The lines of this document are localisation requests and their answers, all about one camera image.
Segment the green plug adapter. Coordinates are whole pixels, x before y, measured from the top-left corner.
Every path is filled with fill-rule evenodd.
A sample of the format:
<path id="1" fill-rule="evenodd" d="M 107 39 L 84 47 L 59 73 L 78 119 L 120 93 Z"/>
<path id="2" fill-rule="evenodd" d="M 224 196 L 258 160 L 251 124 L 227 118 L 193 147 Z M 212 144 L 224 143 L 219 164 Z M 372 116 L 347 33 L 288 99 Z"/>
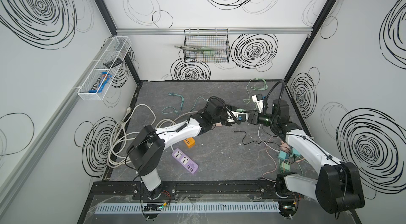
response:
<path id="1" fill-rule="evenodd" d="M 238 108 L 235 110 L 236 113 L 245 113 L 246 111 L 243 108 Z"/>

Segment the orange power strip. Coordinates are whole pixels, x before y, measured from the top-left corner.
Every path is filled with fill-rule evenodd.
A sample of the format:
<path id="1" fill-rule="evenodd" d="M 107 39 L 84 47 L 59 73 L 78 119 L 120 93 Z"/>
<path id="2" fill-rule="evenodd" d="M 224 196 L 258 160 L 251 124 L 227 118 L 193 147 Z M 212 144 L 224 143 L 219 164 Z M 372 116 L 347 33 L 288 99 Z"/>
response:
<path id="1" fill-rule="evenodd" d="M 191 149 L 193 146 L 195 146 L 196 141 L 193 137 L 189 137 L 184 139 L 184 143 L 187 145 L 189 149 Z"/>

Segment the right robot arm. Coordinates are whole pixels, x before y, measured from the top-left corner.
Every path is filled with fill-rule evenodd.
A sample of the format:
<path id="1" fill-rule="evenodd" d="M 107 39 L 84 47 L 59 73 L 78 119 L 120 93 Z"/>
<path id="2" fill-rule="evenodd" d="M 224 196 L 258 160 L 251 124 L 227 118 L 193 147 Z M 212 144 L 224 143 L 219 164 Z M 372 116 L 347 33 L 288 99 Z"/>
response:
<path id="1" fill-rule="evenodd" d="M 343 162 L 319 146 L 289 116 L 289 105 L 274 100 L 267 113 L 267 98 L 252 97 L 257 109 L 249 111 L 247 122 L 268 126 L 273 134 L 297 150 L 315 169 L 318 178 L 311 179 L 294 172 L 279 174 L 275 181 L 276 193 L 286 197 L 299 193 L 316 200 L 327 213 L 340 213 L 365 206 L 359 170 L 351 162 Z"/>

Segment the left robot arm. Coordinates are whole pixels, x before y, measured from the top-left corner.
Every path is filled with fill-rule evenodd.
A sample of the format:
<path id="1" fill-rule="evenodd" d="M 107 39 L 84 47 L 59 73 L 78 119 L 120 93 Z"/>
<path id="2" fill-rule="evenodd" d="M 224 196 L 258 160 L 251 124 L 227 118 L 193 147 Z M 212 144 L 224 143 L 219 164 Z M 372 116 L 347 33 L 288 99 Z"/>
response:
<path id="1" fill-rule="evenodd" d="M 212 96 L 204 108 L 183 122 L 157 129 L 151 125 L 142 128 L 126 151 L 125 163 L 130 161 L 133 164 L 149 192 L 157 192 L 162 188 L 157 167 L 164 150 L 187 138 L 207 133 L 218 123 L 231 126 L 247 119 L 248 113 Z"/>

